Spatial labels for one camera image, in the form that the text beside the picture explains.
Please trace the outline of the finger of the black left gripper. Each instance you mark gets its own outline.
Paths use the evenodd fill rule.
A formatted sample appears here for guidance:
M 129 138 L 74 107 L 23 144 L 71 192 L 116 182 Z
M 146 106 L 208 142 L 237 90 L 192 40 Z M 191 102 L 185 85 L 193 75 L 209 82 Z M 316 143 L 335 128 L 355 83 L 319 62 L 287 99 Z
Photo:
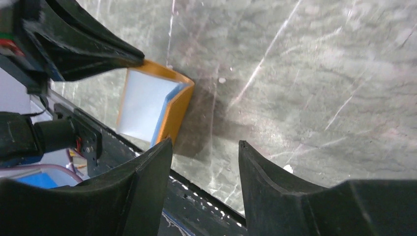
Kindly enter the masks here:
M 18 65 L 31 75 L 75 82 L 140 66 L 144 53 L 117 37 L 75 0 L 18 0 L 13 4 Z

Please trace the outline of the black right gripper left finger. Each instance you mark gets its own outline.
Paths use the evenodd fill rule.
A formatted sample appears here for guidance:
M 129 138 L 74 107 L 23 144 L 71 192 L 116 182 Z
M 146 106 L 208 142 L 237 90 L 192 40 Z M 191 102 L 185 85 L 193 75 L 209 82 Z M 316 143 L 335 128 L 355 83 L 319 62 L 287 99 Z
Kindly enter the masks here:
M 0 180 L 3 236 L 155 236 L 173 156 L 170 139 L 76 186 Z

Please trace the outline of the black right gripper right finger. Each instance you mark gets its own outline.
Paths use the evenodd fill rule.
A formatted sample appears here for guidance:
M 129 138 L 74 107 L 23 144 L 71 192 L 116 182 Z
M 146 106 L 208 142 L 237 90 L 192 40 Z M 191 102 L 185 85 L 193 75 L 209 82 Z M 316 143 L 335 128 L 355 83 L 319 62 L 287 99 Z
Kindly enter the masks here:
M 414 236 L 415 180 L 351 179 L 331 188 L 303 180 L 239 142 L 251 236 Z

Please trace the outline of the orange leather card holder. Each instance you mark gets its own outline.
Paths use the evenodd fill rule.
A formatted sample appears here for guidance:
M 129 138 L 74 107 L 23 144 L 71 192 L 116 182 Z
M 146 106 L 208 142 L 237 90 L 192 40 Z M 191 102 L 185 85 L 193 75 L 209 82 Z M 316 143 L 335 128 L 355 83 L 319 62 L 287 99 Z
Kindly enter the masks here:
M 127 69 L 116 131 L 154 146 L 175 142 L 195 83 L 151 60 Z

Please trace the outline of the blue plastic bin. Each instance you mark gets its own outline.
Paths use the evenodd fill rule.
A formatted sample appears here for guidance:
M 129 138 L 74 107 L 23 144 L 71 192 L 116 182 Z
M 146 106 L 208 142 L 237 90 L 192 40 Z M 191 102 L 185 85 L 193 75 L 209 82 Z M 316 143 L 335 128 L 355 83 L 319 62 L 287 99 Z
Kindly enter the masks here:
M 57 183 L 47 173 L 36 173 L 32 175 L 27 175 L 19 177 L 16 180 L 21 183 L 45 189 L 58 187 Z

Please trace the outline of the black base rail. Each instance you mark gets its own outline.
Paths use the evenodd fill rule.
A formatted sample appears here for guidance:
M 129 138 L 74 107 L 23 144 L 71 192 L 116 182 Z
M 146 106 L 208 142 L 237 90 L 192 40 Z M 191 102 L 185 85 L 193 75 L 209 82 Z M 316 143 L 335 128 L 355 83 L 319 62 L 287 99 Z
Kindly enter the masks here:
M 88 179 L 70 188 L 87 236 L 244 236 L 244 218 L 171 170 L 166 139 L 143 151 L 51 93 L 54 119 L 79 130 Z

